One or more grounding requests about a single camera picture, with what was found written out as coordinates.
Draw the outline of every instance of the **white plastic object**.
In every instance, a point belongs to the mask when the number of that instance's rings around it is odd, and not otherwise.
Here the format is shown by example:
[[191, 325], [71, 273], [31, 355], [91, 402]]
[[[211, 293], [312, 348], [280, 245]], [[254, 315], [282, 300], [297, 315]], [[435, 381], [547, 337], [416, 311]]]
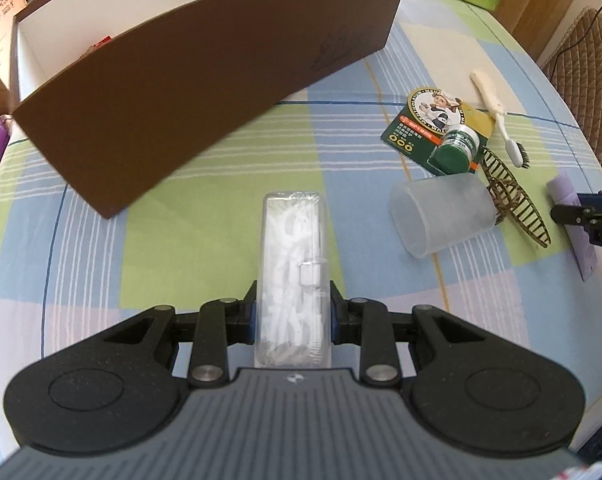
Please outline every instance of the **white plastic object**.
[[332, 363], [326, 205], [315, 192], [270, 193], [263, 203], [254, 365]]
[[490, 115], [496, 121], [498, 132], [505, 141], [505, 149], [508, 152], [508, 156], [510, 157], [512, 164], [515, 168], [523, 167], [523, 156], [521, 155], [521, 150], [518, 148], [518, 144], [514, 142], [514, 140], [510, 139], [510, 136], [508, 135], [508, 131], [505, 127], [505, 108], [498, 99], [497, 89], [494, 86], [492, 79], [490, 79], [490, 76], [488, 76], [483, 70], [474, 70], [470, 74], [470, 79], [472, 79], [476, 85], [476, 88], [479, 89], [483, 102], [485, 103], [485, 107], [488, 108]]
[[472, 173], [399, 182], [390, 211], [405, 248], [416, 258], [495, 226], [497, 210], [485, 184]]

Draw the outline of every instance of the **green jar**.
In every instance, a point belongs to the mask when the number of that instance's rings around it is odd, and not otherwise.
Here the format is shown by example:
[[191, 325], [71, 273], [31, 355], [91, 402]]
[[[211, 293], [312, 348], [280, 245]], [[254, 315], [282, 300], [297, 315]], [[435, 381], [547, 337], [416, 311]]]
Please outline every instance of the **green jar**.
[[478, 134], [465, 124], [456, 124], [450, 126], [432, 152], [431, 164], [446, 174], [467, 173], [478, 152]]

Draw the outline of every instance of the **cartoon boy picture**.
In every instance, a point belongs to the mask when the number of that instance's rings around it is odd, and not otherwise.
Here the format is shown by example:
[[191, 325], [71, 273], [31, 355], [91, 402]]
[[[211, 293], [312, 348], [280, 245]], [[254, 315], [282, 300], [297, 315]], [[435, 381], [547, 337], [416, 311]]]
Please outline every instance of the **cartoon boy picture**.
[[432, 103], [430, 105], [425, 103], [419, 105], [421, 112], [419, 115], [423, 120], [440, 130], [447, 130], [452, 124], [461, 122], [459, 120], [459, 108], [461, 107], [459, 98], [449, 97], [443, 92], [432, 92], [431, 95]]

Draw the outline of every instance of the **toothbrush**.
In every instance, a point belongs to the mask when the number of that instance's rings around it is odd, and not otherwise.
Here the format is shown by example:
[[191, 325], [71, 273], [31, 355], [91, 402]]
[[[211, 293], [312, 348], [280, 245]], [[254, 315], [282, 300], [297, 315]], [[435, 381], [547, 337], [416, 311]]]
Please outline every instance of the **toothbrush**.
[[498, 100], [497, 91], [490, 76], [482, 70], [474, 70], [470, 74], [470, 79], [472, 79], [476, 88], [479, 89], [486, 108], [488, 108], [490, 115], [496, 122], [498, 132], [505, 141], [505, 149], [510, 156], [512, 164], [514, 164], [515, 168], [529, 168], [530, 159], [527, 156], [525, 148], [522, 144], [510, 139], [508, 131], [505, 128], [505, 109], [503, 108], [503, 104]]

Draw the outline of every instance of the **clear plastic box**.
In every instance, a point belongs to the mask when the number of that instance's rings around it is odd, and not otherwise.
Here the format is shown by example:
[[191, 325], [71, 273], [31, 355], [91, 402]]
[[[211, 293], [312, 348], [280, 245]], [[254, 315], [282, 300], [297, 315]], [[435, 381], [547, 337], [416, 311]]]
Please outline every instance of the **clear plastic box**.
[[316, 192], [263, 201], [254, 365], [329, 368], [331, 312], [326, 205]]

